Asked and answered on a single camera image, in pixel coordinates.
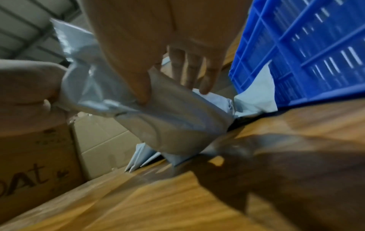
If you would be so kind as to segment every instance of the person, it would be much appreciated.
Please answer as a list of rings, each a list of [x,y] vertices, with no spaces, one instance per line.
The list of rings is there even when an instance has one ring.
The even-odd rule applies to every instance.
[[[203,62],[200,93],[207,94],[227,49],[242,29],[251,1],[245,0],[79,0],[105,59],[140,104],[148,103],[148,70],[159,66],[169,47],[172,77],[179,83],[185,59],[192,89]],[[52,107],[66,68],[48,62],[0,61],[0,137],[42,131],[73,114]]]

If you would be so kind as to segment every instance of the wooden surface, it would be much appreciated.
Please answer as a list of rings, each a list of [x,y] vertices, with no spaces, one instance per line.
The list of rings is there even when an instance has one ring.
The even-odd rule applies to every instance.
[[[223,66],[226,66],[226,65],[230,64],[231,62],[233,62],[238,45],[240,44],[240,41],[241,41],[242,32],[243,31],[241,31],[237,35],[237,37],[235,38],[235,40],[232,42],[231,46],[229,47],[229,49],[227,51],[227,55],[226,55],[224,63],[223,63]],[[184,71],[183,71],[182,77],[181,77],[182,81],[184,81],[186,79],[186,68],[187,68],[187,60],[185,60]],[[205,63],[205,59],[204,59],[202,68],[200,69],[198,79],[204,76],[205,70],[206,70],[206,63]],[[171,62],[168,62],[167,64],[163,65],[161,67],[161,71],[163,73],[165,73],[167,76],[172,77]]]
[[[113,172],[0,230],[365,230],[364,99],[262,118],[208,151]]]

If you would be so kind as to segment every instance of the blue plastic crate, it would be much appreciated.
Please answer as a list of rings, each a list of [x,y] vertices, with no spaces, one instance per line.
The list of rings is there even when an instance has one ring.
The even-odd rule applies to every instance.
[[[229,72],[237,92],[270,60],[278,107],[365,92],[365,0],[254,0]]]

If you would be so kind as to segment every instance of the white plastic bag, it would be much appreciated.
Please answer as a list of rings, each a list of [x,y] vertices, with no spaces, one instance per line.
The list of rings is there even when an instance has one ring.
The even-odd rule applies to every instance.
[[[104,60],[93,34],[64,22],[53,24],[72,61],[62,80],[60,107],[114,117],[152,149],[174,155],[200,153],[232,124],[232,114],[156,69],[149,72],[152,98],[147,105],[138,105]]]

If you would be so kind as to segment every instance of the ceiling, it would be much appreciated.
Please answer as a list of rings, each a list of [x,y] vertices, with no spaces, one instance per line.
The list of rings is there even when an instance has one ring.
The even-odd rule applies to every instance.
[[[0,1],[0,58],[68,66],[51,18],[88,29],[76,0]]]

